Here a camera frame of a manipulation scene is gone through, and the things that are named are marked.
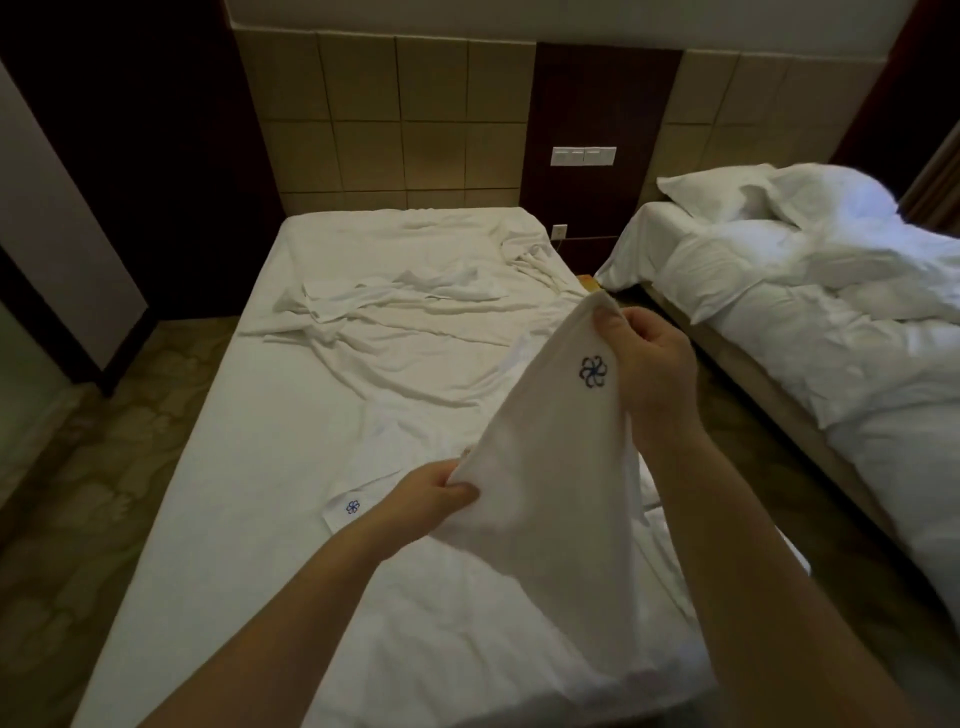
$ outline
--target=blue embroidered logo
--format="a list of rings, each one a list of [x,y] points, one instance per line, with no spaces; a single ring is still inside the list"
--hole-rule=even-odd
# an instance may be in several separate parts
[[[603,357],[584,357],[583,362],[580,364],[580,379],[584,381],[588,389],[602,387],[606,375],[607,364],[604,363]]]

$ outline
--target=wall tile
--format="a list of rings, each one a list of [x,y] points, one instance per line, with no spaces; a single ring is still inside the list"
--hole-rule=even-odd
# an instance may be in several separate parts
[[[400,123],[338,121],[333,131],[344,189],[403,189]]]
[[[707,148],[707,124],[664,124],[647,167],[644,184],[656,184],[657,177],[674,177],[695,172]]]
[[[468,124],[467,187],[520,187],[526,124]]]
[[[396,39],[400,115],[406,121],[467,118],[467,42]]]
[[[737,55],[727,51],[684,51],[663,121],[712,124],[730,83]]]
[[[343,192],[285,192],[280,195],[287,216],[306,212],[329,212],[344,208]]]
[[[263,138],[280,192],[341,188],[330,122],[265,121]]]
[[[530,111],[536,43],[472,40],[467,119],[525,122]]]
[[[769,123],[784,127],[848,126],[883,63],[794,58],[774,99]]]
[[[261,119],[328,119],[324,72],[312,33],[237,31]]]
[[[407,192],[410,209],[453,209],[464,206],[462,189],[412,189]]]
[[[406,209],[407,193],[345,192],[344,209]]]
[[[403,122],[407,189],[463,189],[467,125]]]
[[[794,148],[791,163],[802,161],[828,162],[840,146],[847,127],[810,127],[804,129]]]
[[[757,143],[761,135],[762,129],[758,126],[713,127],[700,160],[700,169],[760,164],[762,159],[757,157]]]
[[[516,207],[520,204],[519,189],[469,189],[466,207]]]
[[[396,50],[387,36],[320,34],[330,115],[347,121],[397,121]]]
[[[756,157],[760,162],[786,167],[797,156],[804,130],[799,127],[766,127],[760,130],[756,142]]]
[[[789,56],[741,54],[717,114],[716,123],[762,123],[770,113],[770,107],[789,64]]]

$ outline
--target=hand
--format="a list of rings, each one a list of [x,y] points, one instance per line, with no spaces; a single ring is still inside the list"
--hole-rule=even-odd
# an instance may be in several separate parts
[[[367,514],[354,523],[363,523],[382,546],[380,558],[387,559],[407,544],[426,536],[446,518],[480,497],[469,483],[446,481],[459,460],[427,463],[403,476],[396,487]]]
[[[690,340],[647,308],[605,307],[593,325],[620,365],[620,400],[630,414],[641,454],[664,442],[701,432],[697,412],[697,357]]]

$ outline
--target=bed frame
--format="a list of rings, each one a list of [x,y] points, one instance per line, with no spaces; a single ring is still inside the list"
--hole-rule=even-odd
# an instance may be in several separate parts
[[[592,286],[600,288],[595,280]],[[586,281],[584,286],[593,290]],[[783,391],[756,361],[735,344],[727,341],[706,324],[691,325],[677,306],[648,282],[644,292],[690,337],[733,382],[740,387],[783,433],[853,501],[883,533],[904,552],[906,546],[897,535],[893,520],[880,506],[873,492],[856,469],[828,444],[816,421],[796,400]]]

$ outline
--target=white pillow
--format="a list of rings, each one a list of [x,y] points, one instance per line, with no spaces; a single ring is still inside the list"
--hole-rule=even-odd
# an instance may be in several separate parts
[[[734,220],[691,234],[654,277],[654,286],[699,324],[803,255],[805,236],[774,220]]]
[[[887,188],[849,167],[794,164],[771,172],[768,180],[770,207],[802,229],[824,220],[897,217],[897,201]]]
[[[660,192],[702,223],[731,220],[769,220],[767,203],[770,164],[752,167],[718,167],[679,177],[657,177]]]

